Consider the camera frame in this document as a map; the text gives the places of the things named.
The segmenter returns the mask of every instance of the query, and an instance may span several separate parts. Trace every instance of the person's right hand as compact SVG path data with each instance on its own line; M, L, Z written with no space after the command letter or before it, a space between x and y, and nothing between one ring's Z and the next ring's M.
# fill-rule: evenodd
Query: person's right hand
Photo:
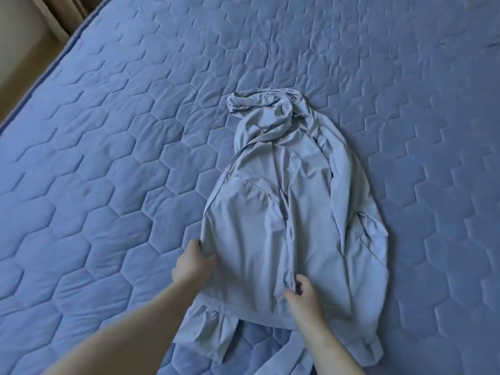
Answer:
M316 290L304 275L297 275L297 293L285 290L284 296L290 307L291 316L303 335L314 334L327 328L324 313Z

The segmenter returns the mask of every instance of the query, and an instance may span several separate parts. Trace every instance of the quilted mattress cover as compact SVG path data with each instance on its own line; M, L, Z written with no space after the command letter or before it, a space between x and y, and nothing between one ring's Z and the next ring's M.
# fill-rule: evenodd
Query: quilted mattress cover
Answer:
M390 230L368 374L500 372L500 0L106 0L2 125L0 373L40 373L171 282L233 154L225 96L337 123ZM242 323L251 374L290 332Z

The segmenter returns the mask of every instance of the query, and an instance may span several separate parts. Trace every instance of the curtain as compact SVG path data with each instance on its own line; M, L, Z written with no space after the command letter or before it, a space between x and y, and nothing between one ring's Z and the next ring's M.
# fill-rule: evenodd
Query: curtain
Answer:
M89 14L81 0L33 0L33 2L61 42L67 42Z

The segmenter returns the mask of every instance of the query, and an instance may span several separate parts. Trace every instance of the wooden floor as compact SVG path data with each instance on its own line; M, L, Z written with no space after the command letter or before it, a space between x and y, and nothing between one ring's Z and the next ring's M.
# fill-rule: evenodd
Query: wooden floor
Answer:
M0 124L63 48L51 34L43 37L0 87Z

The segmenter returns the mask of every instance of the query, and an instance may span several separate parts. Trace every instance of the blue quilted mattress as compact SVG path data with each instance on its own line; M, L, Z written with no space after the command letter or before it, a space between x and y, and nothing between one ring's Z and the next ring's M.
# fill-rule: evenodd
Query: blue quilted mattress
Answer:
M106 0L3 123L0 373L35 374L171 281L233 154L226 96L291 87L390 231L368 374L500 373L500 0ZM290 332L241 323L252 374Z

